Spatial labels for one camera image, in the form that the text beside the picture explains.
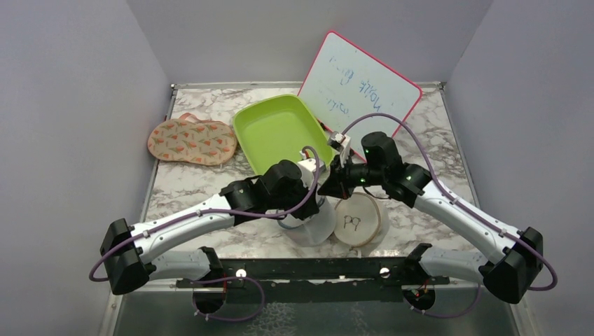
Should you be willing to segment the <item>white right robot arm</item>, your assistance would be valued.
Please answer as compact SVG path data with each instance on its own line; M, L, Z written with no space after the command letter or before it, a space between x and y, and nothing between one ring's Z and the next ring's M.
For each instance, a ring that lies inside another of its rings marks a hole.
M410 283L420 285L430 277L463 279L510 304L518 304L531 289L544 266L544 238L538 230L507 225L458 197L428 169L404 162L394 140L383 132L362 139L364 163L352 161L348 136L334 132L329 145L337 153L318 190L321 196L346 200L356 187L380 186L391 200L430 215L477 248L477 253L467 253L420 244L404 266Z

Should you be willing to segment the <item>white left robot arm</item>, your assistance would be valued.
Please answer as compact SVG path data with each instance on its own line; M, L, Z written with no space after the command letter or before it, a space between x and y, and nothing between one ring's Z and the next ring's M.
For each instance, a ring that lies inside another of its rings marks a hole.
M194 278L209 288L220 278L214 256L203 248L176 255L174 247L210 232L260 218L292 216L309 219L319 213L317 182L323 162L282 160L264 174L233 181L219 193L188 209L147 223L128 225L121 218L106 231L101 258L90 271L91 281L104 266L104 281L114 295L131 293L151 280Z

